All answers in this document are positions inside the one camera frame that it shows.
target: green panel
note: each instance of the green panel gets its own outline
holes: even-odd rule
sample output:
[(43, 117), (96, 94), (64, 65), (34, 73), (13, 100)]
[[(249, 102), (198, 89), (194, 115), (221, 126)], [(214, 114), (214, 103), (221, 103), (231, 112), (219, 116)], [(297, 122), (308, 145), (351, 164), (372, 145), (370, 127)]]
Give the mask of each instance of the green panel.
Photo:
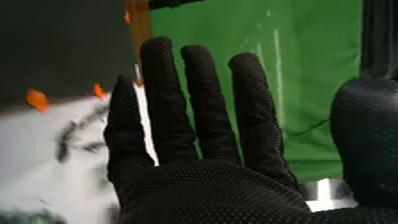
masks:
[[(157, 36), (208, 47), (231, 118), (230, 58), (258, 54), (269, 73), (285, 130), (287, 158), (301, 181), (342, 175), (329, 134), (329, 108), (342, 83), (359, 73), (359, 0), (208, 0), (153, 12)], [(180, 78), (183, 62), (176, 57)]]

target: black object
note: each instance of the black object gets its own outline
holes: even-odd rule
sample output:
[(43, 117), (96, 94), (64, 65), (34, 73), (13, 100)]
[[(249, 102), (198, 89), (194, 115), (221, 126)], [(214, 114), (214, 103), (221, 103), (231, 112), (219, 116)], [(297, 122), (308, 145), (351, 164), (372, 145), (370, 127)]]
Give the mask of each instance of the black object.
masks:
[(0, 110), (38, 89), (50, 98), (86, 96), (118, 74), (134, 75), (125, 0), (18, 0), (0, 7)]
[(398, 79), (398, 2), (363, 0), (361, 75)]
[(150, 9), (176, 8), (183, 4), (201, 2), (205, 0), (153, 0), (150, 1)]
[[(356, 192), (358, 201), (366, 203), (359, 208), (319, 213), (310, 211), (295, 175), (285, 161), (283, 135), (265, 71), (251, 53), (240, 54), (230, 63), (247, 166), (242, 167), (214, 60), (201, 46), (189, 46), (182, 51), (196, 115), (194, 132), (185, 114), (187, 102), (171, 48), (167, 38), (150, 40), (143, 46), (143, 73), (159, 167), (153, 166), (146, 153), (136, 89), (123, 77), (112, 94), (105, 140), (111, 149), (109, 179), (121, 202), (118, 223), (395, 223), (398, 205), (391, 202), (398, 201), (398, 169), (384, 174), (386, 169), (379, 169), (374, 165), (377, 162), (388, 162), (386, 151), (365, 151), (368, 155), (359, 155), (359, 160), (363, 166), (372, 165), (372, 169), (365, 168), (372, 172), (372, 179), (361, 181), (363, 189), (368, 191), (368, 195), (363, 194), (356, 183), (356, 176), (361, 177), (363, 172), (359, 167), (352, 166), (356, 158), (351, 156), (351, 152), (356, 154), (363, 152), (361, 148), (352, 149), (345, 144), (338, 146), (347, 150), (342, 158), (347, 164), (345, 173), (354, 178), (349, 183), (354, 185), (354, 192), (359, 192)], [(336, 113), (336, 110), (333, 121), (347, 122), (345, 113)], [(196, 154), (196, 135), (203, 160)], [(381, 136), (384, 136), (382, 130), (366, 137), (382, 141)], [(349, 142), (352, 137), (356, 135), (345, 132), (345, 135), (336, 135), (336, 142)], [(374, 178), (377, 174), (390, 182), (377, 182), (379, 179)], [(382, 199), (390, 197), (386, 203), (375, 199), (377, 196)]]

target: white surface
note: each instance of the white surface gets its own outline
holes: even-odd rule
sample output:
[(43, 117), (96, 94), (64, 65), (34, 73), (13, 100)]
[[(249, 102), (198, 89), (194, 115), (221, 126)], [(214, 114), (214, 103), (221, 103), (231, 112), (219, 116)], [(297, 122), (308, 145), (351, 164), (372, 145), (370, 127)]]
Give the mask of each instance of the white surface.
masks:
[[(141, 107), (144, 90), (137, 88)], [(105, 224), (105, 209), (116, 203), (112, 185), (100, 189), (96, 168), (107, 163), (107, 150), (98, 154), (72, 150), (64, 164), (56, 160), (57, 137), (68, 123), (79, 121), (98, 104), (88, 98), (52, 107), (43, 115), (34, 110), (0, 117), (0, 210), (36, 211), (47, 208), (68, 223)], [(143, 114), (144, 128), (150, 120)], [(98, 121), (79, 134), (75, 145), (102, 141), (105, 123)], [(146, 136), (153, 154), (152, 136)]]

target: orange object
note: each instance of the orange object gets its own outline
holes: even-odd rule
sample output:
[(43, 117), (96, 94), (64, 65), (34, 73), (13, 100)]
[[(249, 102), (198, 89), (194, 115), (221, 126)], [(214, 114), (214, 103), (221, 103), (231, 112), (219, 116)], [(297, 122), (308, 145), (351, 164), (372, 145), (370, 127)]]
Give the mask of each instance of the orange object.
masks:
[(136, 81), (136, 84), (139, 87), (144, 87), (144, 81), (141, 79)]
[(25, 96), (27, 103), (31, 106), (36, 108), (36, 110), (45, 113), (50, 110), (50, 103), (47, 99), (47, 95), (41, 91), (36, 89), (31, 89), (27, 91), (27, 96)]
[(100, 87), (100, 84), (95, 84), (95, 95), (100, 100), (107, 98), (107, 94), (105, 94), (104, 88)]
[(128, 24), (132, 23), (132, 15), (130, 15), (128, 12), (127, 12), (127, 14), (125, 14), (125, 21), (127, 21)]

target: gloved hand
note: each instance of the gloved hand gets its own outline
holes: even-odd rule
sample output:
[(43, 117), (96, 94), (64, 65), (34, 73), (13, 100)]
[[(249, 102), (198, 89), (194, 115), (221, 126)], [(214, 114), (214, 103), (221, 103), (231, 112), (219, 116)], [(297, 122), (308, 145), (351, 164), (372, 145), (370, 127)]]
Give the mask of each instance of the gloved hand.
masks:
[[(160, 166), (146, 153), (136, 89), (121, 77), (111, 101), (105, 140), (109, 179), (121, 202), (121, 224), (393, 223), (397, 209), (359, 208), (311, 213), (285, 161), (283, 135), (265, 71), (253, 54), (231, 59), (242, 167), (235, 133), (207, 49), (182, 50), (196, 117), (185, 114), (171, 40), (143, 46), (152, 134)], [(198, 159), (199, 138), (205, 159)]]

